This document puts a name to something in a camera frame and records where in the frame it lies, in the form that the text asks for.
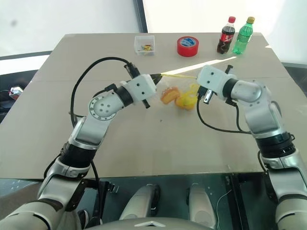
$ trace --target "tape roll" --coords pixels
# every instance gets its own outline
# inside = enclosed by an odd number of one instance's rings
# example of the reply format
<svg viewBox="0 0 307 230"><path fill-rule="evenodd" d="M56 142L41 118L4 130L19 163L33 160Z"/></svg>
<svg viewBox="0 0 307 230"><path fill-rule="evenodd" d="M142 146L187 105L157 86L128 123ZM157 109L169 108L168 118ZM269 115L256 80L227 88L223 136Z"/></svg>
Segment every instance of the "tape roll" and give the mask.
<svg viewBox="0 0 307 230"><path fill-rule="evenodd" d="M198 40L195 37L185 36L177 40L177 52L184 57L192 57L197 54Z"/></svg>

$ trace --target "cola bottle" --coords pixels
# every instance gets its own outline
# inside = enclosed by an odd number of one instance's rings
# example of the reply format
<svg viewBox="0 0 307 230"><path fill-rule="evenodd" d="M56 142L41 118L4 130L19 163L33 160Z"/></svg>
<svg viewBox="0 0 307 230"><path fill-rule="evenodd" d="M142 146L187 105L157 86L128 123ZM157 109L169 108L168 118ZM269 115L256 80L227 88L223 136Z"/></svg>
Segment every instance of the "cola bottle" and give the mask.
<svg viewBox="0 0 307 230"><path fill-rule="evenodd" d="M220 37L220 42L217 45L217 52L220 54L227 53L230 47L230 43L235 34L234 22L236 18L231 16L228 19L228 23L222 29L222 34Z"/></svg>

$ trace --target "table surface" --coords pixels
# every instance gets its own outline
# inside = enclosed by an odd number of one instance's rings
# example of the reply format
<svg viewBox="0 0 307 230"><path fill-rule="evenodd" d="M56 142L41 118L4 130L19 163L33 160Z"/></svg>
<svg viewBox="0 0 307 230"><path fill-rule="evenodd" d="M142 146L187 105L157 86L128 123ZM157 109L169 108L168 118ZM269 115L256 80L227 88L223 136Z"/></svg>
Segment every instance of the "table surface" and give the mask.
<svg viewBox="0 0 307 230"><path fill-rule="evenodd" d="M190 71L177 72L196 76L205 63L216 62L213 65L223 70L233 65L233 74L239 79L255 79L269 87L307 161L307 99L261 34L253 35L246 53L240 56L216 53L219 33L188 34L200 42L194 57L181 57L176 52L177 39L186 34L154 34L155 55L137 56L135 35L68 34L62 38L0 125L0 178L43 177L72 131L68 110L77 79L95 60L108 56L125 58L141 73L149 74L191 67ZM94 93L128 79L118 61L97 65L78 88L75 112L86 115ZM194 79L164 77L157 85L157 94L148 100L151 108L145 109L140 103L118 113L94 159L100 177L261 170L251 135L209 129L199 121L196 109L181 110L160 101L167 87L184 91L192 83L196 83ZM240 110L241 126L247 130L241 106ZM236 110L217 97L209 105L201 105L201 114L213 126L236 128ZM88 176L93 177L91 170Z"/></svg>

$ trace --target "white cable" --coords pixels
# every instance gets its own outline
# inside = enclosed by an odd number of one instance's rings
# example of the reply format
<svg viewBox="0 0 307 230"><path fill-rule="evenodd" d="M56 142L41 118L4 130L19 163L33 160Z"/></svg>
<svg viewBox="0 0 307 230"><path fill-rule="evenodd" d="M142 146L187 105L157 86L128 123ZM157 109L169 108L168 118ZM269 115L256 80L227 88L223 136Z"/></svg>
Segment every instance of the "white cable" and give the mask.
<svg viewBox="0 0 307 230"><path fill-rule="evenodd" d="M220 200L226 196L228 193L230 193L232 191L232 189L230 189L227 193L225 193L224 195L222 195L216 202L216 209L215 209L215 212L216 212L216 217L217 217L217 227L216 229L218 230L219 229L219 225L220 225L220 220L219 220L219 214L218 214L218 211L217 211L217 208L218 208L218 205L219 205L219 202Z"/></svg>

